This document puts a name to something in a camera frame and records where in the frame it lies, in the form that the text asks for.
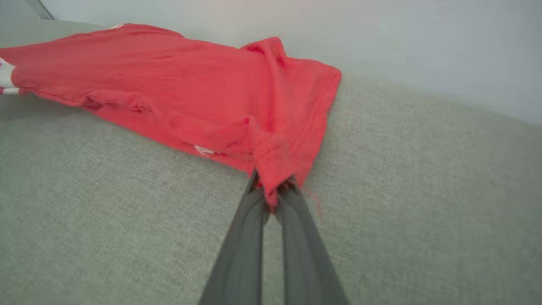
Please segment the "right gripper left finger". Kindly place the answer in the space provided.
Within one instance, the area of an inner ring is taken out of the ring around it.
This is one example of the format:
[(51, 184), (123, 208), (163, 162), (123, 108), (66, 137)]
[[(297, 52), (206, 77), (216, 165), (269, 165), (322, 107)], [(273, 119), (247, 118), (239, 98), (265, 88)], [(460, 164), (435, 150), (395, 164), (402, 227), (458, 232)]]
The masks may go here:
[(252, 172), (198, 305), (261, 305), (268, 207)]

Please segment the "dark grey wall strip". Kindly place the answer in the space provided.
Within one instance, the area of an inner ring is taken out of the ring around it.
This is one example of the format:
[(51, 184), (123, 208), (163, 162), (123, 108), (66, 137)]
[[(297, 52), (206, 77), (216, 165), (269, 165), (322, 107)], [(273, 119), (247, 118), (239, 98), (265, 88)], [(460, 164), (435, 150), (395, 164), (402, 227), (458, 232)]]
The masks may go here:
[(25, 2), (35, 11), (40, 20), (55, 20), (41, 0), (25, 0)]

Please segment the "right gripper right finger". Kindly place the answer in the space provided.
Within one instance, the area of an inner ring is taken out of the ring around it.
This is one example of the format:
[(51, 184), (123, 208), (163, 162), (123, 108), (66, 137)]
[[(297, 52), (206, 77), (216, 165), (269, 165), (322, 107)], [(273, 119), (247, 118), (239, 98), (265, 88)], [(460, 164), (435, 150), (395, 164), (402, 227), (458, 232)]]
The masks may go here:
[(296, 180), (277, 188), (282, 224), (285, 305), (349, 305)]

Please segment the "grey fabric sofa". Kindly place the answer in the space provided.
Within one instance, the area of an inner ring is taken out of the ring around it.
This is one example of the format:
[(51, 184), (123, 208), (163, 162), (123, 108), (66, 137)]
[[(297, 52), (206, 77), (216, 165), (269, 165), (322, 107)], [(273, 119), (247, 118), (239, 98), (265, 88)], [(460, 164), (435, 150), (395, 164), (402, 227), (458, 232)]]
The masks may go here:
[[(542, 125), (342, 71), (302, 188), (351, 305), (542, 305)], [(196, 305), (248, 175), (0, 95), (0, 305)]]

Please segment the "red white jersey garment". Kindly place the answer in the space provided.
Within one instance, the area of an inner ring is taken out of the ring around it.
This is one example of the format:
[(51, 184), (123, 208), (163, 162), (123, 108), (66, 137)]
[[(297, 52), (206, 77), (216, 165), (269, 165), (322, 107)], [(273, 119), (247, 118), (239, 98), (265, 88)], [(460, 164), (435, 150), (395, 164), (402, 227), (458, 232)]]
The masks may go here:
[(0, 94), (33, 93), (251, 174), (271, 208), (306, 180), (339, 69), (292, 58), (278, 37), (240, 48), (123, 24), (0, 48)]

